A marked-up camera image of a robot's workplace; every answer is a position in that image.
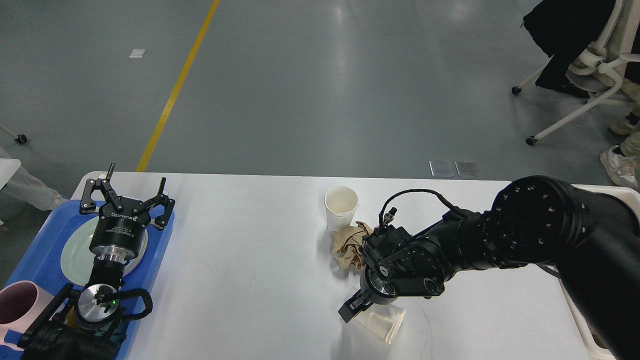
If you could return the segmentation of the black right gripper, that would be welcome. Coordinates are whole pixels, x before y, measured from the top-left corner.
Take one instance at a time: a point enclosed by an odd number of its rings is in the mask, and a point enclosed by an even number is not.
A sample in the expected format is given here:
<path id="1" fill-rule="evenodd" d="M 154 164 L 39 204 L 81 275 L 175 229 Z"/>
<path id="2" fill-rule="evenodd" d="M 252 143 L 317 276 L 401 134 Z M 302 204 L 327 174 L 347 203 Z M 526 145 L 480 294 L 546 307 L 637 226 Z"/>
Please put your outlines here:
<path id="1" fill-rule="evenodd" d="M 345 324 L 368 310 L 373 304 L 390 305 L 398 298 L 384 288 L 383 280 L 371 268 L 364 268 L 359 284 L 359 292 L 355 292 L 345 300 L 338 309 L 338 314 Z"/>

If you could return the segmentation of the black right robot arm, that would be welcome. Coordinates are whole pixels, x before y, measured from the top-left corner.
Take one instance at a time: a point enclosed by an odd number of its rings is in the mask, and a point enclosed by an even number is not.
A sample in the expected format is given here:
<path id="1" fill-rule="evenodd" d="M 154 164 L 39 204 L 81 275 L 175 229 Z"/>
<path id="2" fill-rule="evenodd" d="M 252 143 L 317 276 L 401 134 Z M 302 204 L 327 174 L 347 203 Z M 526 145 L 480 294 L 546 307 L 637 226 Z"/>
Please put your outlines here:
<path id="1" fill-rule="evenodd" d="M 640 229 L 630 205 L 543 175 L 511 182 L 482 213 L 436 197 L 448 211 L 415 235 L 382 205 L 360 246 L 359 290 L 338 310 L 344 322 L 398 297 L 441 296 L 457 272 L 550 265 L 612 355 L 639 358 Z"/>

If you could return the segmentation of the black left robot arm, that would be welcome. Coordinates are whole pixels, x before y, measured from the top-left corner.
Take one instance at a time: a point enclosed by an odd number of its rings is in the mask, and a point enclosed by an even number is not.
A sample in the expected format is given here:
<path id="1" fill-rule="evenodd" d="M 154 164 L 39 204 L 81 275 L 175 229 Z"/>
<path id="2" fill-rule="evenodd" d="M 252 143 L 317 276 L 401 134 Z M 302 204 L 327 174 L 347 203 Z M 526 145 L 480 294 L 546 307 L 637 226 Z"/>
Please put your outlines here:
<path id="1" fill-rule="evenodd" d="M 151 314 L 153 287 L 173 230 L 176 201 L 165 192 L 140 200 L 117 194 L 105 178 L 88 178 L 79 200 L 56 207 L 13 272 L 53 294 L 36 312 L 17 346 L 23 360 L 123 360 L 138 321 Z M 73 233 L 96 221 L 87 280 L 62 272 L 63 249 Z"/>

